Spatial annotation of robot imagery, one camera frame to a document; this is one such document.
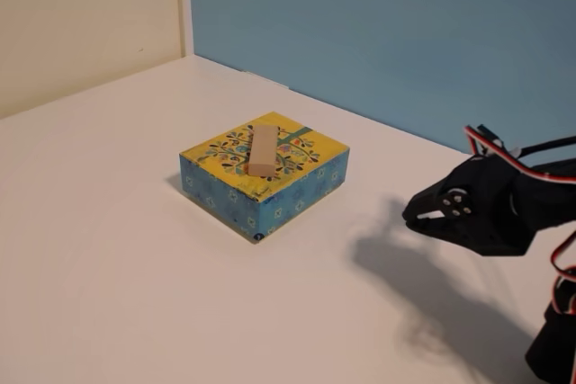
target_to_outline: cream wall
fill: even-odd
[[[179,0],[0,0],[0,118],[182,56]]]

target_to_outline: floral pattern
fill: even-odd
[[[252,144],[253,126],[247,125],[240,132],[231,131],[224,141],[215,141],[209,145],[204,155],[198,157],[199,163],[209,157],[216,158],[224,172],[234,175],[248,174],[248,160]],[[274,176],[262,177],[268,182],[280,180],[284,175],[302,171],[306,164],[317,164],[320,154],[313,150],[314,141],[280,128],[278,139],[282,144],[276,151],[276,171]]]

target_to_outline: black robotic arm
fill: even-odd
[[[483,256],[524,255],[536,233],[576,219],[576,158],[528,167],[522,156],[576,144],[562,138],[513,152],[480,126],[465,129],[473,155],[416,194],[402,213],[409,229]],[[576,235],[561,245],[570,245]],[[576,274],[559,269],[546,324],[526,354],[536,376],[576,383]]]

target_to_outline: white surface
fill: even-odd
[[[0,118],[181,57],[178,0],[0,0]]]
[[[179,193],[178,153],[271,110],[349,171],[253,246]],[[507,259],[407,231],[453,150],[189,57],[0,121],[0,157],[3,384],[533,382],[570,230]]]

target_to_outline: wooden stick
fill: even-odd
[[[278,130],[273,125],[254,125],[248,175],[270,177],[275,174]]]

